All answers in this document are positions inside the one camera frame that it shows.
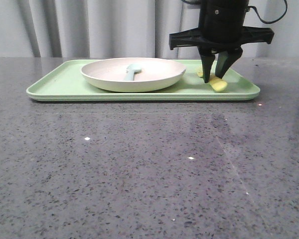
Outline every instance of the curtain fold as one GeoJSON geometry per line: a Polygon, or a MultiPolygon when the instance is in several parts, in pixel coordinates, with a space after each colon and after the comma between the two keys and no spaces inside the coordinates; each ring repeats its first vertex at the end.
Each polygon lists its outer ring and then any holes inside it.
{"type": "MultiPolygon", "coordinates": [[[[250,0],[267,20],[282,0],[250,0]]],[[[171,51],[169,34],[198,26],[199,6],[181,0],[0,0],[0,57],[199,58],[196,47],[171,51]]],[[[245,57],[299,56],[299,0],[281,21],[264,26],[251,11],[245,25],[275,37],[243,45],[245,57]]]]}

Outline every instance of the speckled granite surface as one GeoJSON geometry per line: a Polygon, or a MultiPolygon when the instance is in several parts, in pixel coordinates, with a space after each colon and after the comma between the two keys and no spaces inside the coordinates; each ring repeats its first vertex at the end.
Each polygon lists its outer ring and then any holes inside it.
{"type": "Polygon", "coordinates": [[[299,239],[299,58],[248,102],[51,104],[67,59],[0,58],[0,239],[299,239]]]}

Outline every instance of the white plate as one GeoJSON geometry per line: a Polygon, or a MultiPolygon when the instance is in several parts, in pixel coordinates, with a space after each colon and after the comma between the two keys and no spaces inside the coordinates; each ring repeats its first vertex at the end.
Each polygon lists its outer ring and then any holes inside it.
{"type": "Polygon", "coordinates": [[[185,65],[159,58],[113,58],[87,64],[81,68],[86,81],[103,90],[115,92],[147,92],[166,88],[181,79],[185,65]],[[142,71],[134,81],[124,81],[126,68],[140,64],[142,71]]]}

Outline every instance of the light blue spoon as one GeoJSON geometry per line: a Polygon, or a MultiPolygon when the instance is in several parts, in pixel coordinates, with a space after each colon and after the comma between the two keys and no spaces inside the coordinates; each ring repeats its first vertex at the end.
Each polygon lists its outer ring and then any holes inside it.
{"type": "Polygon", "coordinates": [[[142,68],[139,64],[133,63],[126,68],[127,75],[124,77],[124,81],[133,81],[134,74],[142,71],[142,68]]]}

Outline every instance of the tray rim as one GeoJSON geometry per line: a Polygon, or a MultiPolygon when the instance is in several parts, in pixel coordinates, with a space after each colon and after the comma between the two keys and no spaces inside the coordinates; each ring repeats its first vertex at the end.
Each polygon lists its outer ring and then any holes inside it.
{"type": "MultiPolygon", "coordinates": [[[[40,84],[49,76],[55,74],[61,68],[78,62],[83,61],[101,61],[102,59],[74,59],[68,60],[54,68],[52,71],[41,77],[38,81],[31,84],[26,89],[27,95],[36,101],[41,102],[70,102],[70,101],[90,101],[90,102],[97,102],[97,101],[248,101],[252,100],[257,97],[260,93],[260,88],[255,85],[253,82],[249,81],[238,72],[234,71],[233,69],[229,69],[238,77],[243,78],[245,81],[252,84],[253,88],[255,88],[254,92],[251,93],[159,93],[159,92],[142,92],[142,93],[94,93],[94,94],[38,94],[32,92],[31,89],[36,85],[40,84]]],[[[197,59],[190,60],[190,59],[172,59],[173,61],[177,62],[186,62],[186,61],[200,61],[197,59]]]]}

